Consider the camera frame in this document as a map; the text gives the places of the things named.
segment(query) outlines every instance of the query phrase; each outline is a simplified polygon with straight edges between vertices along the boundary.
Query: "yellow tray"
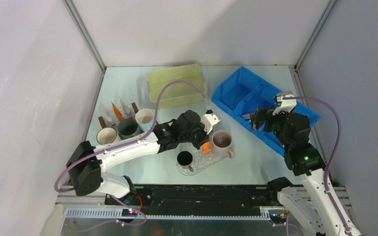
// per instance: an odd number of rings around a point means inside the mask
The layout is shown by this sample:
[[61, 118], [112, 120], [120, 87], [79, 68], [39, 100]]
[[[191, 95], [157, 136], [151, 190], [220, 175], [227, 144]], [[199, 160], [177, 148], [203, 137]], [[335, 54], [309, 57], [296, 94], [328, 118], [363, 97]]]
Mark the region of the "yellow tray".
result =
[[[201, 77], [199, 64], [191, 64], [173, 67], [165, 70], [158, 70], [147, 73], [147, 80], [150, 84], [150, 101], [157, 103], [161, 90], [170, 82], [186, 80], [196, 84], [206, 93], [206, 84]], [[166, 89], [161, 97], [159, 108], [185, 105], [203, 101], [202, 94], [194, 87], [178, 83]]]

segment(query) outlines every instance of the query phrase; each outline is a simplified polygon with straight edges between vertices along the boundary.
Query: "mug handle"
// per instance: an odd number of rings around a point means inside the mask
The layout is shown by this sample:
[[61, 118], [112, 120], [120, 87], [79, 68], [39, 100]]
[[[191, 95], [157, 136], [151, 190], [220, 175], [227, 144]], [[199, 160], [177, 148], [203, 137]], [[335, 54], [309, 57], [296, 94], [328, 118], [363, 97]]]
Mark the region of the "mug handle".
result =
[[234, 157], [235, 157], [235, 152], [234, 152], [234, 150], [232, 148], [228, 149], [228, 157], [230, 159], [234, 159]]

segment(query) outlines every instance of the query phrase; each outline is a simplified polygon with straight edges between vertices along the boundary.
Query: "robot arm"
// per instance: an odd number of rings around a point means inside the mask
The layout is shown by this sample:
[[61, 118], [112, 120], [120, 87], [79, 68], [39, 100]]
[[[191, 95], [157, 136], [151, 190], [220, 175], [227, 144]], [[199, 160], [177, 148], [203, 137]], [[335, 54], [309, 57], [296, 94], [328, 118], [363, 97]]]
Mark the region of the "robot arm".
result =
[[[130, 178], [108, 173], [107, 171], [111, 167], [140, 156], [175, 149], [180, 143], [192, 143], [195, 148], [199, 149], [209, 141], [209, 135], [214, 125], [220, 123], [220, 121], [221, 119], [211, 110], [208, 110], [202, 118], [189, 110], [177, 119], [157, 124], [153, 132], [143, 140], [139, 140], [143, 135], [134, 137], [135, 140], [139, 141], [118, 149], [110, 148], [111, 151], [104, 151], [102, 154], [80, 163], [69, 171], [76, 195], [85, 196], [97, 191], [113, 195], [125, 202], [133, 199], [136, 190]], [[89, 141], [84, 141], [79, 144], [66, 166], [68, 167], [84, 156], [106, 148], [107, 146], [93, 147]]]
[[[309, 143], [311, 128], [308, 117], [293, 113], [296, 100], [284, 100], [284, 97], [293, 97], [293, 95], [291, 92], [280, 93], [275, 97], [278, 107], [267, 110], [258, 108], [254, 114], [251, 114], [252, 129], [263, 127], [263, 131], [275, 134], [285, 150], [286, 166], [306, 188], [319, 216], [308, 203], [303, 202], [301, 197], [296, 195], [293, 185], [285, 177], [270, 181], [268, 188], [277, 192], [278, 201], [289, 209], [304, 229], [312, 235], [324, 235], [326, 232], [329, 236], [350, 234], [360, 236], [361, 233], [349, 219], [335, 191], [332, 188], [328, 191], [330, 194], [325, 191], [325, 162], [316, 148]], [[338, 206], [342, 217], [348, 222], [349, 231], [346, 231], [331, 198]]]

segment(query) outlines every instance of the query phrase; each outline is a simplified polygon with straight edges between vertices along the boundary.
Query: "mug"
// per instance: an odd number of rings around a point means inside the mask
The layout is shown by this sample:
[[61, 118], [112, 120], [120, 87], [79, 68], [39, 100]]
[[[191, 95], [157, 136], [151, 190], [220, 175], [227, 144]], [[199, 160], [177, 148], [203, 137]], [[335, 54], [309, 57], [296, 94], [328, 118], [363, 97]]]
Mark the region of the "mug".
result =
[[193, 155], [188, 151], [182, 151], [177, 155], [177, 163], [179, 163], [184, 169], [189, 169], [191, 172], [193, 172], [193, 168], [190, 166], [192, 161]]
[[229, 158], [235, 157], [235, 152], [231, 148], [234, 144], [232, 136], [228, 131], [218, 130], [212, 135], [212, 152], [218, 155], [225, 155]]
[[138, 123], [133, 118], [127, 118], [118, 125], [118, 133], [124, 139], [128, 139], [139, 135], [141, 130], [138, 127]]
[[142, 131], [149, 131], [154, 123], [154, 113], [150, 109], [141, 109], [135, 114], [135, 120]]
[[99, 130], [96, 135], [96, 141], [101, 145], [112, 144], [121, 140], [120, 136], [114, 128], [106, 127]]

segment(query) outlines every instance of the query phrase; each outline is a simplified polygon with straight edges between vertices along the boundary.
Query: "blue storage tray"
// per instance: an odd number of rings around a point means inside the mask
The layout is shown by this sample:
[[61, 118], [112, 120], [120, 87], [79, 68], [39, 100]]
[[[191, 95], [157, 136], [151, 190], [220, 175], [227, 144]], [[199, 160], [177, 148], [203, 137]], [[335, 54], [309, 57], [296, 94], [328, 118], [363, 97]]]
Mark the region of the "blue storage tray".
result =
[[[241, 66], [218, 85], [212, 95], [212, 102], [283, 156], [284, 150], [273, 133], [252, 131], [252, 125], [241, 117], [244, 114], [254, 113], [259, 107], [268, 109], [278, 106], [274, 97], [280, 92], [282, 92], [280, 89]], [[294, 112], [307, 116], [311, 127], [321, 118], [301, 103], [297, 104]]]

